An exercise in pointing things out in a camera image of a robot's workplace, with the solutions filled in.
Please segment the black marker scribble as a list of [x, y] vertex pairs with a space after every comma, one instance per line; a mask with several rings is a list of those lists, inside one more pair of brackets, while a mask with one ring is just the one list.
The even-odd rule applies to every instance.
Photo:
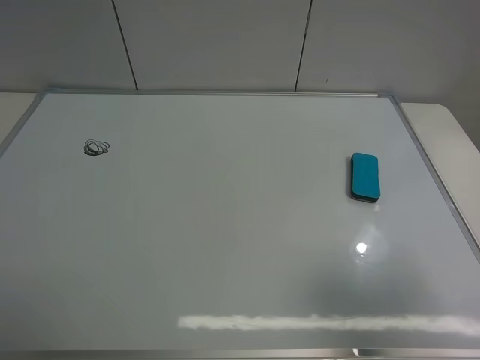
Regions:
[[88, 139], [84, 146], [83, 152], [90, 157], [97, 157], [109, 152], [110, 144], [108, 142]]

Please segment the blue whiteboard eraser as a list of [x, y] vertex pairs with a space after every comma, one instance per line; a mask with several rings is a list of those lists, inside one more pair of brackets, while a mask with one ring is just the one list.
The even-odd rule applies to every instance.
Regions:
[[350, 158], [350, 194], [353, 199], [376, 203], [381, 196], [379, 161], [374, 155], [354, 153]]

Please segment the white whiteboard with aluminium frame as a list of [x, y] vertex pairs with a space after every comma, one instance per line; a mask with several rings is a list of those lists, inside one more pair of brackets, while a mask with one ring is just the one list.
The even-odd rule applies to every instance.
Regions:
[[1, 143], [1, 357], [476, 359], [478, 239], [391, 96], [47, 90]]

